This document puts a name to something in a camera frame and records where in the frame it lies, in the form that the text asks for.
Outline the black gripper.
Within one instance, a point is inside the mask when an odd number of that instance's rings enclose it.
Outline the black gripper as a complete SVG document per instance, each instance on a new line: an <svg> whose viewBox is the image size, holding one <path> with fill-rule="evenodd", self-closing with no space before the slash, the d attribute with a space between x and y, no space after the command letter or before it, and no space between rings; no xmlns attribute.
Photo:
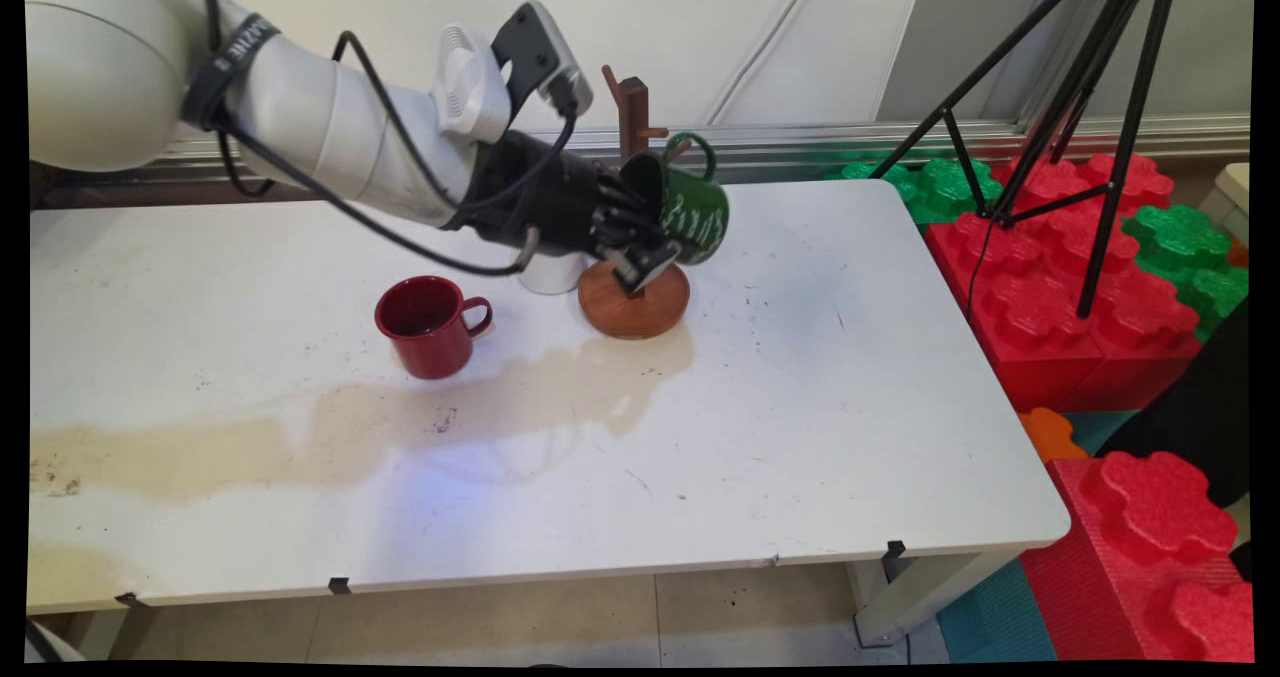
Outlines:
<svg viewBox="0 0 1280 677"><path fill-rule="evenodd" d="M509 131L497 145L477 148L463 206L515 184L550 148L521 131ZM596 239L591 235L595 212ZM522 247L530 225L539 232L540 253L596 253L627 294L660 276L684 250L672 232L660 229L649 198L617 171L575 154L558 154L506 202L463 212L463 227L507 247Z"/></svg>

